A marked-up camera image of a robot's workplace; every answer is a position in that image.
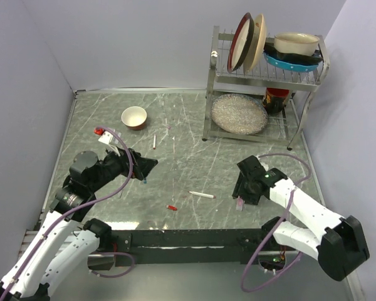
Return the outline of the red marker cap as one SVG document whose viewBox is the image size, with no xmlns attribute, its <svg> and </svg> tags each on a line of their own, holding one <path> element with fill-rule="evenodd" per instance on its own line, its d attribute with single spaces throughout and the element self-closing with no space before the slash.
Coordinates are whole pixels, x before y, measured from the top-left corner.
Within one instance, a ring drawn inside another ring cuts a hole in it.
<svg viewBox="0 0 376 301">
<path fill-rule="evenodd" d="M 166 208 L 169 210 L 177 211 L 177 208 L 175 206 L 167 205 Z"/>
</svg>

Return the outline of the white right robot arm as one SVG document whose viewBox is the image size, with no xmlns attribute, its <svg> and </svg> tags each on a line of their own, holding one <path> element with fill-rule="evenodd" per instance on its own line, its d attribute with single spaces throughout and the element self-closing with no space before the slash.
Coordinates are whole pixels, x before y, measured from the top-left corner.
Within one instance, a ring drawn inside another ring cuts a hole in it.
<svg viewBox="0 0 376 301">
<path fill-rule="evenodd" d="M 265 231 L 254 251 L 253 262 L 265 246 L 275 250 L 288 246 L 319 263 L 333 280 L 342 281 L 370 258 L 363 228 L 353 216 L 344 218 L 304 193 L 279 169 L 266 170 L 257 157 L 237 164 L 239 177 L 233 197 L 257 203 L 261 196 L 285 209 Z"/>
</svg>

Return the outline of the thin white red pen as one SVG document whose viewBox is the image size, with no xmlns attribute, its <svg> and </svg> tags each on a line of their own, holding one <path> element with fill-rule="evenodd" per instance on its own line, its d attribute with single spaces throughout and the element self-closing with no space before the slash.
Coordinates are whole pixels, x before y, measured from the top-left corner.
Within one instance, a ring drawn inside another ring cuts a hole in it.
<svg viewBox="0 0 376 301">
<path fill-rule="evenodd" d="M 188 192 L 191 195 L 199 196 L 199 197 L 202 197 L 202 198 L 209 198 L 209 199 L 215 199 L 216 198 L 216 196 L 212 195 L 212 194 L 200 193 L 200 192 L 196 192 L 196 191 L 188 191 Z"/>
</svg>

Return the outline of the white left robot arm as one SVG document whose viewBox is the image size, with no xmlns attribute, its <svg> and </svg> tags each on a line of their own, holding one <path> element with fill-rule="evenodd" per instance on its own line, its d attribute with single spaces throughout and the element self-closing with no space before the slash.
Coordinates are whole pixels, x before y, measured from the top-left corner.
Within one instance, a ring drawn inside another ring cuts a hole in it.
<svg viewBox="0 0 376 301">
<path fill-rule="evenodd" d="M 110 251 L 112 228 L 99 219 L 87 221 L 70 245 L 61 246 L 96 203 L 98 190 L 118 176 L 143 181 L 158 163 L 133 149 L 107 151 L 104 159 L 90 150 L 77 154 L 38 234 L 0 279 L 0 300 L 49 300 L 63 277 L 90 253 Z"/>
</svg>

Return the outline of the pink highlighter pen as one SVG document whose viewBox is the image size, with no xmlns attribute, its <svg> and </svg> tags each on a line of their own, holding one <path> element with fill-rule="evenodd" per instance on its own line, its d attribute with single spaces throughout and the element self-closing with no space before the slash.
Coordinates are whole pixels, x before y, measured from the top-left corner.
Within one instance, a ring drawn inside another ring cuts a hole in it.
<svg viewBox="0 0 376 301">
<path fill-rule="evenodd" d="M 236 210 L 237 211 L 242 211 L 244 208 L 244 200 L 240 197 L 236 199 Z"/>
</svg>

